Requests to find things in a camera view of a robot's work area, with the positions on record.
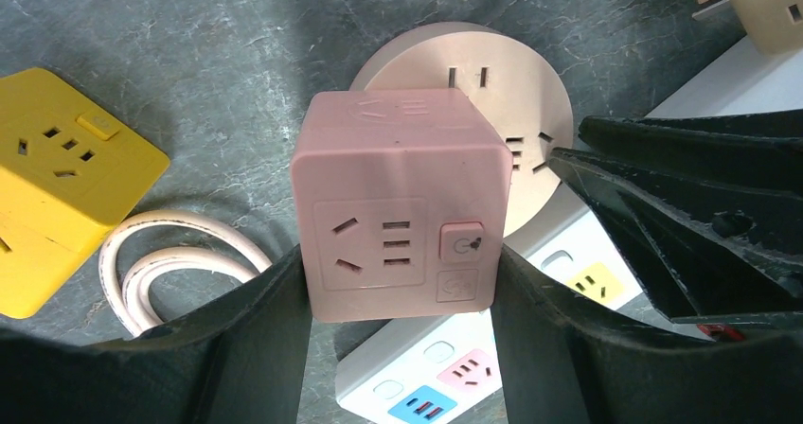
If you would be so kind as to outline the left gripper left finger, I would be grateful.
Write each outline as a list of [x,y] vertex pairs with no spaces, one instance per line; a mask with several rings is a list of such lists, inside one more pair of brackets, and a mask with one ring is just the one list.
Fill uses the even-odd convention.
[[301,253],[130,340],[1,333],[5,423],[293,423],[311,335]]

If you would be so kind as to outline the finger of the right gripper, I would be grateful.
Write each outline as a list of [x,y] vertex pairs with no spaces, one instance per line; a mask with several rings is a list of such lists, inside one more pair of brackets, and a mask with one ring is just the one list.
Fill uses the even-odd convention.
[[801,319],[799,195],[563,148],[548,164],[592,209],[668,319]]
[[580,140],[617,160],[706,181],[802,194],[802,111],[696,118],[588,116]]

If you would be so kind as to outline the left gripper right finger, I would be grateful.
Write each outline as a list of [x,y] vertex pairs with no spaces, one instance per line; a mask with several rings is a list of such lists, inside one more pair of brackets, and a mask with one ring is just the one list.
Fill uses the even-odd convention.
[[802,341],[710,342],[571,291],[509,248],[491,317],[512,423],[798,423]]

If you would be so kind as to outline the beige cube adapter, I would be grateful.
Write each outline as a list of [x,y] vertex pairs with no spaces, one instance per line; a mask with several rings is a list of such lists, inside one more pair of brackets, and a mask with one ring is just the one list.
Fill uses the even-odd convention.
[[692,18],[702,21],[733,10],[747,36],[764,55],[802,48],[802,0],[696,0]]

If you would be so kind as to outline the pink cube adapter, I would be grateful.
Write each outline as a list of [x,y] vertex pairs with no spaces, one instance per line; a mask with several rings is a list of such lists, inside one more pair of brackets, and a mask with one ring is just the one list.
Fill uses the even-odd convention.
[[512,156],[461,91],[321,92],[290,172],[317,320],[491,306]]

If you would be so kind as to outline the yellow cube adapter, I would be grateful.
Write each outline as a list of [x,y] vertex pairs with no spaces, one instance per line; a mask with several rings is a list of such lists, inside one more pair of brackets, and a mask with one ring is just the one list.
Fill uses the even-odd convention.
[[1,313],[38,312],[134,209],[168,156],[43,68],[1,79]]

